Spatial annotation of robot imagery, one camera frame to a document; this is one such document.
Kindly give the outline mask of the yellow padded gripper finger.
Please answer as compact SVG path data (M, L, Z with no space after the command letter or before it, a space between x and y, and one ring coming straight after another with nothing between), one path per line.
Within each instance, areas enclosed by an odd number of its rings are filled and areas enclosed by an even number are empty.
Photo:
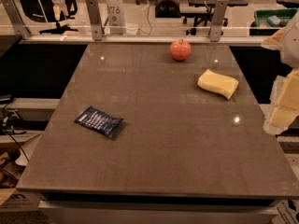
M298 116L299 69L292 69L286 77L277 76L273 83L263 129L268 134L281 134Z

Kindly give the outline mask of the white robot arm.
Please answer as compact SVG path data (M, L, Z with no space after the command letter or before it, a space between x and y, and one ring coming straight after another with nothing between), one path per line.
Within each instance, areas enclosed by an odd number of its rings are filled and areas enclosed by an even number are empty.
M268 36L262 47L278 50L281 62L292 69L286 77L276 77L265 114L264 131L277 135L286 131L299 116L299 12L285 27Z

